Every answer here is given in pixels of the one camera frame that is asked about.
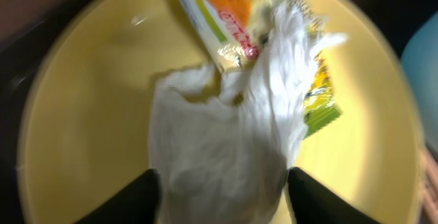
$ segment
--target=crumpled napkin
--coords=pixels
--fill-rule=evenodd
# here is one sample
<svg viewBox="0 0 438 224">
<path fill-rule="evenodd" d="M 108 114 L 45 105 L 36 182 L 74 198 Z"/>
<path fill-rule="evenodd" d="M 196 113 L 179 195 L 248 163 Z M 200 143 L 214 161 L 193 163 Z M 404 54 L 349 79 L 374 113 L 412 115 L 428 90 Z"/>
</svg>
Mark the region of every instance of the crumpled napkin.
<svg viewBox="0 0 438 224">
<path fill-rule="evenodd" d="M 273 13 L 268 45 L 251 71 L 222 76 L 221 93 L 189 103 L 214 66 L 158 81 L 149 128 L 150 167 L 160 174 L 162 223 L 269 223 L 307 126 L 303 100 L 313 59 L 341 34 L 310 37 L 298 8 Z M 238 93 L 240 105 L 233 105 Z"/>
</svg>

